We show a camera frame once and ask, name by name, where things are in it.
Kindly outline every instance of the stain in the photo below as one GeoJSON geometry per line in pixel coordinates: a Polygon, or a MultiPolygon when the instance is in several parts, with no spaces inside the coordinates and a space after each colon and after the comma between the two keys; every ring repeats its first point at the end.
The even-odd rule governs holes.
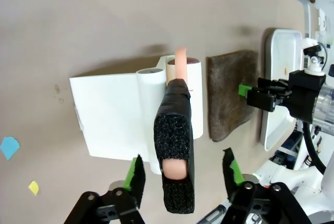
{"type": "Polygon", "coordinates": [[[61,90],[59,89],[59,86],[58,86],[58,85],[55,85],[55,86],[54,86],[54,90],[56,90],[56,93],[57,93],[57,94],[60,94],[60,93],[61,93],[61,90]]]}

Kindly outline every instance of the clear plastic cylinder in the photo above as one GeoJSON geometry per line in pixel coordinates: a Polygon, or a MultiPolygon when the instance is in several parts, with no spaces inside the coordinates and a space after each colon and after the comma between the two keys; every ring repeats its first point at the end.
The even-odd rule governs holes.
{"type": "Polygon", "coordinates": [[[315,104],[312,124],[320,126],[322,132],[334,135],[334,88],[323,84],[315,104]]]}

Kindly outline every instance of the beige tabletop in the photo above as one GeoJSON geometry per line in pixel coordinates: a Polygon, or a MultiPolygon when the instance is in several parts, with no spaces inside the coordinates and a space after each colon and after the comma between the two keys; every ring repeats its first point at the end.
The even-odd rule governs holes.
{"type": "MultiPolygon", "coordinates": [[[[62,223],[81,193],[104,194],[125,178],[129,161],[89,156],[69,77],[151,67],[179,46],[202,61],[203,74],[206,56],[257,50],[263,74],[268,28],[304,33],[296,0],[0,0],[0,7],[0,135],[21,145],[9,161],[0,154],[1,224],[62,223]],[[37,196],[28,190],[32,180],[37,196]]],[[[259,143],[260,112],[220,143],[209,139],[206,123],[195,140],[195,213],[167,213],[161,178],[146,164],[146,223],[195,223],[222,202],[223,149],[233,148],[244,173],[274,152],[259,143]]]]}

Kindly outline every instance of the green tape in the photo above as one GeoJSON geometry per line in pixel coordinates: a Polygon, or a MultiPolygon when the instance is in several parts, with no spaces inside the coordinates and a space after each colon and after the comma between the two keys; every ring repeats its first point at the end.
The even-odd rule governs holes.
{"type": "Polygon", "coordinates": [[[131,184],[131,180],[132,180],[132,178],[134,177],[134,174],[135,174],[136,161],[137,161],[137,157],[133,158],[133,160],[131,162],[131,165],[130,165],[130,169],[127,172],[126,179],[125,179],[124,184],[123,184],[123,188],[125,190],[128,190],[128,191],[131,191],[130,184],[131,184]]]}
{"type": "Polygon", "coordinates": [[[233,172],[234,172],[234,182],[239,186],[241,185],[245,179],[241,173],[240,167],[238,165],[238,163],[236,162],[236,160],[234,159],[230,165],[230,168],[232,168],[233,172]]]}
{"type": "Polygon", "coordinates": [[[250,86],[239,84],[239,95],[243,96],[243,97],[246,97],[247,91],[251,90],[251,89],[252,89],[252,87],[250,87],[250,86]]]}

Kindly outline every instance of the black cable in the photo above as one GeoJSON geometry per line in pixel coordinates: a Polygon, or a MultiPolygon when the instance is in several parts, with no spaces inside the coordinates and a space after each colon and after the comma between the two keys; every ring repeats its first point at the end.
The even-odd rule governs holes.
{"type": "Polygon", "coordinates": [[[307,148],[310,158],[312,159],[313,165],[319,170],[320,173],[324,174],[326,167],[320,160],[317,154],[317,151],[314,148],[314,145],[311,139],[311,133],[309,132],[309,124],[306,122],[303,122],[303,135],[305,139],[306,148],[307,148]]]}
{"type": "Polygon", "coordinates": [[[321,45],[321,46],[324,48],[324,50],[325,50],[325,54],[326,54],[326,60],[325,60],[325,63],[324,63],[324,65],[323,65],[322,69],[321,69],[321,70],[324,70],[324,68],[325,68],[325,65],[326,65],[326,63],[327,63],[328,54],[327,54],[327,50],[326,50],[326,47],[325,47],[325,45],[324,45],[324,44],[322,44],[321,42],[318,42],[318,44],[319,44],[319,45],[321,45]]]}

